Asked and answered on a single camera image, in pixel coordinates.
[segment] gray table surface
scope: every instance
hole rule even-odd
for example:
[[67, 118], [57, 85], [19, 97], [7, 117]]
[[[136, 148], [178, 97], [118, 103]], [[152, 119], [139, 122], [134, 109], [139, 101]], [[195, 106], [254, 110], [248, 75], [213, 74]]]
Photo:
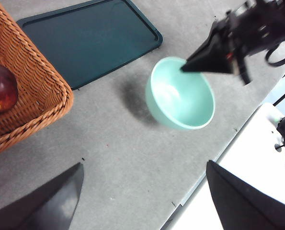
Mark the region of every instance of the gray table surface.
[[[15, 20], [83, 0], [1, 0]], [[156, 123], [144, 99], [147, 79], [166, 56], [187, 58], [211, 23], [242, 0], [133, 0], [164, 37], [161, 48], [75, 91], [72, 110], [0, 154], [0, 208], [82, 161], [85, 179], [71, 230], [157, 230], [191, 190], [209, 159], [225, 149], [285, 71], [264, 53], [248, 59], [253, 82], [206, 74], [213, 121], [176, 131]], [[285, 45], [276, 57], [285, 55]]]

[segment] wicker basket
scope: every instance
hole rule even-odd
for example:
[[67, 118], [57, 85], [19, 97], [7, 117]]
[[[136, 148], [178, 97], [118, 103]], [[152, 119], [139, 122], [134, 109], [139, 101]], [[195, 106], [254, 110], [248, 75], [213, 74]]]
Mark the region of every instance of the wicker basket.
[[17, 78], [19, 100], [0, 115], [0, 152], [66, 114], [73, 93], [0, 4], [0, 64]]

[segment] red apple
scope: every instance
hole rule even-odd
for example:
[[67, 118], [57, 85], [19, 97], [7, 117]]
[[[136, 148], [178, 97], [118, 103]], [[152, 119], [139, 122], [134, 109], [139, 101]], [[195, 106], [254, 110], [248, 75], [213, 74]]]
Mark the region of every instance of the red apple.
[[16, 77], [0, 65], [0, 113], [10, 110], [18, 101]]

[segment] dark green tray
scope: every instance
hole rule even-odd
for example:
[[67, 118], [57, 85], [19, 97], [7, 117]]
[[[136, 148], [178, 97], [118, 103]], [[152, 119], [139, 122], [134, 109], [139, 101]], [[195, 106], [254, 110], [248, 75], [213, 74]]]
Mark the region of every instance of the dark green tray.
[[130, 0], [92, 0], [18, 24], [73, 90], [162, 43], [161, 34]]

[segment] mint green bowl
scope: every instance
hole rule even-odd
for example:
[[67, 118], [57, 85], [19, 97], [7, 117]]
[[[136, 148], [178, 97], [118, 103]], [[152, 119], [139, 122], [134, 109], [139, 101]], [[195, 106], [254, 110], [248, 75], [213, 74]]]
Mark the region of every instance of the mint green bowl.
[[153, 69], [146, 87], [146, 101], [153, 117], [175, 129], [200, 129], [215, 113], [214, 94], [202, 73], [184, 73], [186, 63], [166, 57]]

